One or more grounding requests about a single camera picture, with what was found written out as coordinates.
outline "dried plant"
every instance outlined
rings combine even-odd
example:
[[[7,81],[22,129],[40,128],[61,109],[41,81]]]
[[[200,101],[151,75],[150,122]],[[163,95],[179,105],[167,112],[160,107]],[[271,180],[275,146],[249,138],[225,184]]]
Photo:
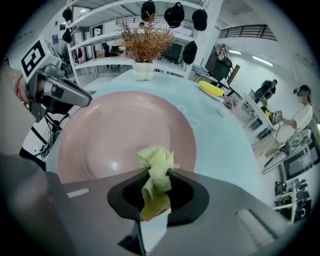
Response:
[[[129,28],[127,22],[120,26],[121,43],[126,48],[127,56],[138,63],[152,63],[173,44],[174,34],[170,29],[157,29],[155,15],[149,15],[143,28]]]

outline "gray robot arm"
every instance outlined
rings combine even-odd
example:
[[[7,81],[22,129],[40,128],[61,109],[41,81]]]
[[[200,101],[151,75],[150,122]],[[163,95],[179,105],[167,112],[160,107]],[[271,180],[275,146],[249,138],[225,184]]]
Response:
[[[39,122],[52,111],[54,101],[86,107],[91,95],[64,77],[66,64],[50,42],[39,37],[21,60],[21,72],[26,82],[29,110]],[[38,81],[45,80],[44,92],[37,91]]]

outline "potted plant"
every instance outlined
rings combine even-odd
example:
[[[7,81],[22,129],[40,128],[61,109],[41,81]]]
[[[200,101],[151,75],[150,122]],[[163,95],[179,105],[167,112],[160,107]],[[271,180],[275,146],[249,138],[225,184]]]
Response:
[[[156,29],[155,15],[149,15],[144,26],[129,28],[127,22],[120,26],[121,43],[126,48],[127,57],[133,59],[134,78],[138,81],[151,80],[154,76],[155,60],[173,44],[170,29]]]

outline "hanging hat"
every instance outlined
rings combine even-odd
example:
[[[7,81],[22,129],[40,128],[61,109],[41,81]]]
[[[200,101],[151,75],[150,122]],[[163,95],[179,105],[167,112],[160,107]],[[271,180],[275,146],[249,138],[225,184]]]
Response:
[[[196,10],[192,15],[194,28],[198,31],[204,31],[207,28],[208,15],[204,9]]]
[[[69,28],[67,28],[65,30],[65,32],[62,35],[62,39],[67,42],[68,44],[70,44],[72,42],[72,38],[71,38],[71,34],[70,34],[70,30]]]
[[[72,19],[72,12],[69,7],[63,11],[62,17],[65,19],[66,22]]]
[[[149,18],[147,12],[150,16],[156,12],[156,7],[155,7],[155,4],[152,0],[148,0],[142,4],[141,19],[143,21],[147,21]]]
[[[190,43],[188,43],[183,50],[183,61],[184,63],[190,65],[191,63],[194,62],[196,54],[197,54],[197,45],[195,43],[195,41],[192,41]]]
[[[168,8],[164,13],[164,19],[172,29],[179,27],[184,18],[185,11],[180,2],[176,2],[173,7]]]

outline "crumpled cloth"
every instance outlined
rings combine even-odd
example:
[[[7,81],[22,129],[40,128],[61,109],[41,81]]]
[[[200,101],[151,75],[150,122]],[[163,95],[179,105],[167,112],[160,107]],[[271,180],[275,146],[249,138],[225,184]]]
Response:
[[[166,192],[172,187],[167,171],[179,166],[174,164],[174,153],[170,153],[163,146],[146,147],[137,155],[141,167],[150,167],[150,178],[141,189],[144,207],[140,213],[142,220],[150,221],[170,208],[170,199]]]

